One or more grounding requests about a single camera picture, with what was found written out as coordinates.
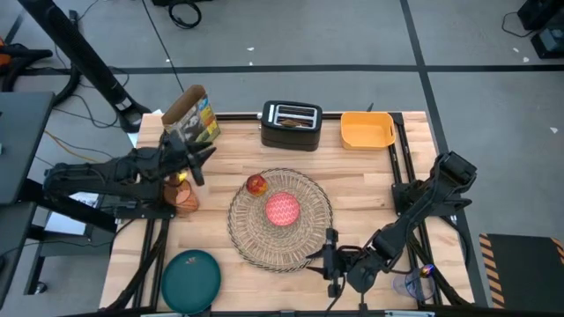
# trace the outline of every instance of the green plate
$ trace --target green plate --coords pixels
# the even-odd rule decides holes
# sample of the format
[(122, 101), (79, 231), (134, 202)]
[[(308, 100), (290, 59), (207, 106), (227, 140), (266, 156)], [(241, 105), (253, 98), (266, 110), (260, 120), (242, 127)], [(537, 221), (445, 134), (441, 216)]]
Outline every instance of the green plate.
[(218, 296), (221, 285), (219, 265), (202, 250), (178, 254), (162, 276), (162, 297), (177, 313), (201, 313)]

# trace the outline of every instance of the yellow bowl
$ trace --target yellow bowl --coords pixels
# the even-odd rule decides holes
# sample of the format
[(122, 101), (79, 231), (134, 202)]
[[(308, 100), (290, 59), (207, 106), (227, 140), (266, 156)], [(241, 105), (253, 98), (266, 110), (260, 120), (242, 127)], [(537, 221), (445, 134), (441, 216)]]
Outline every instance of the yellow bowl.
[(384, 112), (345, 112), (341, 140), (347, 150), (380, 150), (396, 142), (391, 115)]

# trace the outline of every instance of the wooden tabletop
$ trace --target wooden tabletop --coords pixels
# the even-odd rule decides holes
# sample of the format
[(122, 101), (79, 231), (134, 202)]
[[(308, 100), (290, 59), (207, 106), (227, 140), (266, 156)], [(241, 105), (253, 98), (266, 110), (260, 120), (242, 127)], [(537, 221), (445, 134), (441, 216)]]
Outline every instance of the wooden tabletop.
[[(424, 112), (404, 112), (405, 129), (418, 179), (426, 179), (436, 152)], [(348, 151), (341, 147), (339, 120), (323, 122), (317, 151), (285, 151), (261, 145), (258, 121), (219, 122), (221, 135), (216, 152), (204, 165), (205, 185), (196, 188), (198, 211), (177, 217), (170, 223), (165, 266), (180, 252), (203, 249), (219, 262), (222, 281), (214, 311), (324, 310), (330, 303), (328, 282), (310, 270), (271, 273), (251, 266), (237, 253), (227, 233), (229, 203), (236, 190), (254, 173), (273, 167), (287, 167), (316, 181), (330, 198), (339, 244), (362, 246), (376, 231), (396, 220), (390, 193), (393, 182), (390, 156), (383, 151)], [(160, 115), (146, 114), (137, 147), (155, 146), (162, 126)], [(405, 166), (400, 161), (403, 179)], [(139, 263), (146, 221), (136, 220), (116, 238), (108, 266), (100, 306), (113, 302), (129, 282)], [(427, 220), (435, 264), (466, 300), (472, 302), (470, 282), (456, 232), (439, 218)], [(155, 226), (154, 238), (159, 231)], [(316, 260), (313, 266), (321, 267)], [(396, 269), (407, 269), (407, 255)], [(145, 279), (143, 305), (149, 304), (153, 272)], [(379, 274), (366, 294), (369, 309), (416, 308), (414, 299), (398, 295), (391, 288), (394, 274)], [(358, 309), (360, 295), (350, 285), (334, 310)], [(170, 309), (160, 297), (158, 309)]]

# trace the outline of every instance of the black toaster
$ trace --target black toaster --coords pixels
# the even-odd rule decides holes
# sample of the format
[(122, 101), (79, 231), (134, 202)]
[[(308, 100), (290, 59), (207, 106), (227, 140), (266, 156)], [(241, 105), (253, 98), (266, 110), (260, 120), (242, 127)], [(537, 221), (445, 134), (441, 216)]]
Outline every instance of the black toaster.
[(264, 145), (288, 150), (315, 151), (321, 135), (321, 107), (293, 101), (266, 101), (261, 117)]

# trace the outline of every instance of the gray floor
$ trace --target gray floor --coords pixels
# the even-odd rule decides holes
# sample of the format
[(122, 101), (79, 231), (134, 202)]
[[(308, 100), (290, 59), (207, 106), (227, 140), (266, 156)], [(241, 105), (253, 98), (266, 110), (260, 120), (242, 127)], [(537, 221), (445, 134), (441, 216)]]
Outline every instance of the gray floor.
[[(65, 10), (82, 12), (92, 1), (56, 2)], [(539, 60), (528, 39), (501, 30), (503, 14), (515, 11), (522, 2), (409, 0), (425, 63), (564, 63)], [(187, 31), (176, 28), (166, 11), (149, 5), (176, 66), (415, 65), (404, 14), (395, 0), (216, 0), (200, 7), (202, 24)], [(3, 4), (0, 36), (8, 33), (19, 12), (17, 2)], [(139, 0), (99, 1), (81, 23), (85, 37), (109, 65), (169, 66)], [(508, 17), (508, 28), (524, 32), (515, 16)], [(29, 16), (14, 42), (54, 48)], [(62, 58), (68, 65), (66, 57)], [(50, 58), (34, 66), (60, 68), (62, 64)], [(559, 180), (564, 177), (559, 163), (564, 154), (564, 72), (449, 72), (430, 73), (429, 77), (449, 148), (479, 168), (479, 178), (466, 195), (474, 201), (466, 214), (475, 246), (480, 232), (564, 240), (559, 231), (564, 205), (559, 191)], [(16, 90), (58, 92), (67, 79), (22, 77)], [(125, 76), (118, 79), (123, 82)], [(204, 85), (216, 112), (257, 111), (266, 100), (275, 99), (312, 102), (325, 110), (362, 110), (371, 102), (375, 110), (427, 110), (417, 72), (181, 74), (180, 80), (184, 87)], [(126, 88), (152, 110), (167, 110), (180, 94), (174, 75), (131, 75)], [(113, 121), (114, 114), (98, 92), (81, 87), (77, 94), (91, 105), (96, 119)], [(61, 109), (86, 114), (77, 98), (65, 102)], [(559, 131), (554, 134), (550, 128)], [(119, 129), (96, 129), (60, 112), (51, 115), (47, 130), (72, 144), (115, 156), (130, 149), (129, 140)], [(51, 163), (80, 162), (46, 137), (37, 155)], [(41, 181), (46, 167), (34, 161), (30, 177)], [(97, 308), (107, 256), (48, 259), (41, 280), (49, 284), (49, 292), (23, 296), (32, 254), (33, 247), (25, 250), (0, 316), (51, 316)], [(480, 273), (486, 281), (484, 272)]]

